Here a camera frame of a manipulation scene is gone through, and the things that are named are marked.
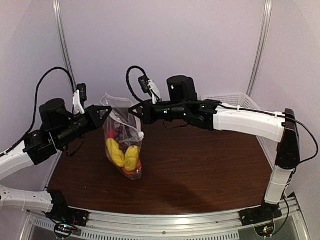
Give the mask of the purple fake grapes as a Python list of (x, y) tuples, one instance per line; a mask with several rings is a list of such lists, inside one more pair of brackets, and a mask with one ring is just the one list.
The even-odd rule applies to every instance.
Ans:
[(118, 132), (119, 142), (117, 143), (119, 144), (119, 149), (125, 154), (127, 149), (133, 145), (131, 142), (132, 135), (130, 128), (120, 124), (115, 127), (115, 130)]

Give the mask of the white plastic basket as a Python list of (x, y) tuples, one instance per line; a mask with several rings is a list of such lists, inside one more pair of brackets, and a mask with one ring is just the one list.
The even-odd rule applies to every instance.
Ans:
[(220, 95), (202, 95), (199, 97), (201, 101), (215, 100), (232, 106), (241, 106), (242, 108), (261, 110), (256, 102), (245, 93), (232, 93)]

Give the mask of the clear zip top bag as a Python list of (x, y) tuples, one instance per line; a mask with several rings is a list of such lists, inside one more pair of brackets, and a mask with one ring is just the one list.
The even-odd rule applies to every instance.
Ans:
[(132, 101), (105, 93), (100, 103), (112, 108), (103, 125), (106, 156), (126, 178), (139, 180), (142, 177), (140, 153), (145, 134), (140, 119), (129, 113)]

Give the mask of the right aluminium wall post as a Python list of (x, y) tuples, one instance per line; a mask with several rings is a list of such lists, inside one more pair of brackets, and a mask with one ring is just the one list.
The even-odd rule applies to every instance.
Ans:
[(272, 10), (273, 10), (273, 1), (272, 0), (265, 0), (264, 1), (264, 8), (262, 14), (262, 22), (260, 28), (260, 35), (257, 44), (256, 55), (250, 75), (250, 80), (248, 83), (248, 87), (246, 90), (246, 94), (248, 96), (252, 96), (256, 81), (258, 79), (259, 70), (261, 67), (262, 59), (264, 50), (267, 43), (267, 38), (270, 30), (271, 18), (272, 18)]

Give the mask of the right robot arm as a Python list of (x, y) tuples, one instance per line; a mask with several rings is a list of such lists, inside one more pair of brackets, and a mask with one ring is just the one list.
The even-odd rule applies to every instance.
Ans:
[(217, 100), (198, 100), (194, 80), (177, 75), (167, 79), (169, 101), (162, 101), (155, 83), (146, 75), (138, 78), (151, 100), (140, 100), (129, 113), (145, 125), (158, 120), (183, 120), (189, 126), (208, 131), (231, 131), (258, 136), (278, 144), (275, 165), (266, 188), (263, 205), (256, 210), (259, 220), (268, 220), (275, 212), (294, 170), (300, 163), (300, 140), (291, 109), (284, 112), (232, 106)]

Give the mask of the yellow fake banana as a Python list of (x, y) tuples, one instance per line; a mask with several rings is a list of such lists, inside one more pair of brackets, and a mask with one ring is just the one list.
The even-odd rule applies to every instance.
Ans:
[(140, 148), (136, 145), (130, 146), (125, 153), (124, 169), (133, 172), (139, 161)]

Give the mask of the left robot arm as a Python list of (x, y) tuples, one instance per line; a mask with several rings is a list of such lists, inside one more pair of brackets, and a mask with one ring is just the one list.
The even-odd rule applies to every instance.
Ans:
[[(39, 107), (40, 129), (27, 133), (12, 150), (1, 153), (0, 178), (43, 163), (74, 140), (101, 128), (111, 112), (111, 106), (91, 105), (72, 114), (62, 98), (49, 100)], [(27, 191), (1, 186), (0, 208), (53, 213), (61, 222), (72, 218), (72, 211), (58, 190)]]

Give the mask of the aluminium wall post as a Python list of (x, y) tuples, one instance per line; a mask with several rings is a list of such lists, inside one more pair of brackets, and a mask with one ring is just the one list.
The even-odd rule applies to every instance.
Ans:
[(261, 67), (262, 59), (264, 50), (267, 43), (267, 38), (270, 30), (271, 18), (272, 18), (272, 10), (273, 10), (273, 1), (272, 0), (265, 0), (264, 1), (264, 8), (262, 14), (262, 22), (260, 28), (260, 35), (257, 44), (256, 55), (250, 75), (250, 80), (248, 83), (248, 87), (246, 90), (246, 94), (248, 96), (252, 96), (256, 81), (258, 79), (259, 70)]
[(52, 6), (53, 6), (53, 14), (55, 17), (57, 34), (58, 34), (58, 39), (59, 39), (59, 43), (60, 43), (64, 67), (70, 73), (70, 76), (72, 79), (72, 83), (70, 85), (71, 85), (72, 91), (75, 92), (77, 84), (75, 81), (71, 58), (70, 58), (70, 54), (69, 54), (69, 50), (68, 50), (67, 38), (66, 38), (64, 22), (63, 22), (61, 1), (60, 0), (53, 0)]

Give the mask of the aluminium front rail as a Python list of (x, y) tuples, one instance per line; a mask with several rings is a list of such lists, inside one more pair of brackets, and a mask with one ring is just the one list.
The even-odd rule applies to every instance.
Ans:
[(261, 231), (275, 227), (273, 240), (308, 240), (310, 234), (295, 197), (279, 204), (282, 216), (243, 225), (239, 209), (174, 215), (121, 214), (91, 211), (86, 226), (70, 240), (263, 240)]

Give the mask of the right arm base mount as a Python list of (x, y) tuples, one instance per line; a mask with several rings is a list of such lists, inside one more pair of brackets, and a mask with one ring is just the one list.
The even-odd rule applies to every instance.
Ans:
[(281, 217), (282, 211), (278, 205), (257, 206), (238, 212), (242, 226), (256, 225)]

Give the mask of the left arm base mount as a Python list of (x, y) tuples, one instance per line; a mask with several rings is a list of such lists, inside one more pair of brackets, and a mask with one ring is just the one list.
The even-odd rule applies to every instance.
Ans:
[(55, 222), (67, 223), (71, 226), (86, 227), (89, 212), (63, 204), (54, 204), (50, 212), (45, 213), (46, 217)]

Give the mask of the left aluminium wall post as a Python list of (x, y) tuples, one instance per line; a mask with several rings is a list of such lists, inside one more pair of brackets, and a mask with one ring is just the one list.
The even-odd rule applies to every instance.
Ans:
[(67, 38), (66, 38), (64, 22), (63, 22), (61, 1), (60, 0), (53, 0), (52, 6), (53, 6), (53, 14), (55, 17), (57, 34), (58, 34), (58, 39), (59, 39), (59, 43), (60, 43), (64, 67), (70, 73), (70, 76), (72, 79), (72, 83), (70, 85), (71, 85), (72, 91), (75, 92), (77, 84), (75, 81), (71, 58), (70, 58), (70, 54), (69, 54), (69, 50), (68, 50)]

